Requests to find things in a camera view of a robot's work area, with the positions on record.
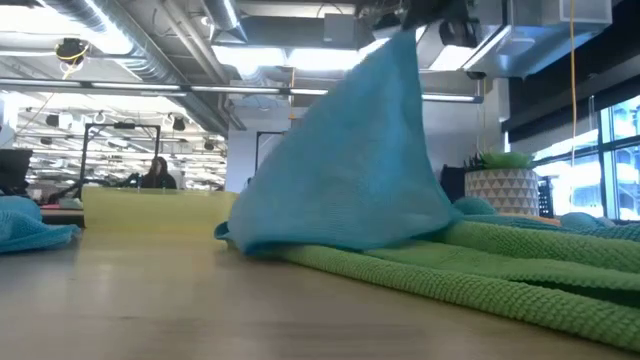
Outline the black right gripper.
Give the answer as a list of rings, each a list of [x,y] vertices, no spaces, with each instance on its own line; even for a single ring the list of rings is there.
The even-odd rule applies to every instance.
[[[470,18],[466,0],[408,0],[407,4],[402,30],[436,24],[444,45],[463,48],[478,46],[478,21]]]

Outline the green microfiber towel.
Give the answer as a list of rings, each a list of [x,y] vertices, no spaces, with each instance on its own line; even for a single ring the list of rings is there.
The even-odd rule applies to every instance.
[[[272,255],[640,353],[640,224],[475,217],[398,247],[292,245]]]

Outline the light blue microfiber towel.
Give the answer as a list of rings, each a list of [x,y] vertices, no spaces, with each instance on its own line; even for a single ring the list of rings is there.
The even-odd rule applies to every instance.
[[[0,254],[63,247],[80,233],[76,225],[45,224],[28,198],[0,196]]]

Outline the teal microfiber towel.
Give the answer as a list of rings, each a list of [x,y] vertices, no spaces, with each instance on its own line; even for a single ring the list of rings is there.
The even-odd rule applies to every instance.
[[[596,218],[582,212],[572,212],[558,218],[561,221],[561,226],[558,227],[532,220],[501,216],[486,200],[477,197],[463,197],[455,201],[453,206],[464,215],[464,219],[467,221],[640,243],[640,223],[616,225],[605,218]]]

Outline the black chair back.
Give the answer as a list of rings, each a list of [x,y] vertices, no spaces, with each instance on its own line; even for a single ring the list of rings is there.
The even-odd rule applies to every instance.
[[[463,167],[442,167],[440,185],[452,203],[465,196],[465,174]]]

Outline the succulent in triangle-patterned pot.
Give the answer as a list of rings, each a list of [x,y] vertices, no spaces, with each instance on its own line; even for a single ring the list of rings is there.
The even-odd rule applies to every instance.
[[[484,199],[500,214],[539,215],[538,175],[531,155],[477,153],[464,169],[466,197]]]

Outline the long ceiling light bar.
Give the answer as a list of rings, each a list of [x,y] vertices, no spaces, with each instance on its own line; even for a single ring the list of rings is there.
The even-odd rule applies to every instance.
[[[0,90],[21,92],[62,92],[133,96],[186,97],[188,94],[264,95],[285,97],[319,97],[334,92],[343,81],[328,89],[276,86],[241,86],[217,84],[161,84],[145,82],[106,82],[89,80],[61,80],[39,78],[0,77]]]

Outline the person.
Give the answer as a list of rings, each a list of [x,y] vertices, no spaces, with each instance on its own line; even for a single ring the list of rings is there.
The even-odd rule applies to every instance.
[[[152,160],[149,171],[142,177],[141,188],[150,189],[177,189],[177,183],[168,172],[168,165],[163,157],[155,157]]]

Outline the yellow plastic bin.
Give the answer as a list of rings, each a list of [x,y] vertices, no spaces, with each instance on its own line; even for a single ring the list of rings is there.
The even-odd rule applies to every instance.
[[[95,232],[211,235],[225,222],[234,192],[85,187],[85,228]]]

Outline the black ceiling dome fixture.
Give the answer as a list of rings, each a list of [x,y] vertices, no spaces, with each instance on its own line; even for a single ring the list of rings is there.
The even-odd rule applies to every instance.
[[[57,44],[54,54],[58,60],[70,66],[79,66],[91,44],[79,38],[64,38],[61,43]]]

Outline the black computer monitor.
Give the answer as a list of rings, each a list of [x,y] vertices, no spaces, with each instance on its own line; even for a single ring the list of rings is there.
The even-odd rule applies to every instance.
[[[26,175],[33,151],[0,149],[0,195],[26,196]]]

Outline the black metal frame rig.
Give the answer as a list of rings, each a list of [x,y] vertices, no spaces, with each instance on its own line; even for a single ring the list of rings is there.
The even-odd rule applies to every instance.
[[[280,143],[285,135],[286,131],[258,131],[256,133],[254,172],[258,171],[263,160]]]
[[[90,130],[94,127],[99,128],[99,131],[95,135],[91,135]],[[155,130],[155,136],[153,137],[154,157],[157,157],[159,155],[160,137],[161,137],[160,125],[144,125],[144,124],[138,125],[133,122],[116,122],[112,124],[86,123],[84,135],[83,135],[83,146],[81,150],[81,165],[80,165],[80,172],[79,172],[79,180],[77,182],[78,189],[76,190],[76,195],[78,195],[79,197],[81,197],[83,186],[86,183],[85,172],[86,172],[86,159],[87,159],[88,145],[93,140],[93,138],[96,137],[105,128],[114,128],[114,129],[120,129],[120,130],[135,130],[136,128],[154,129]]]

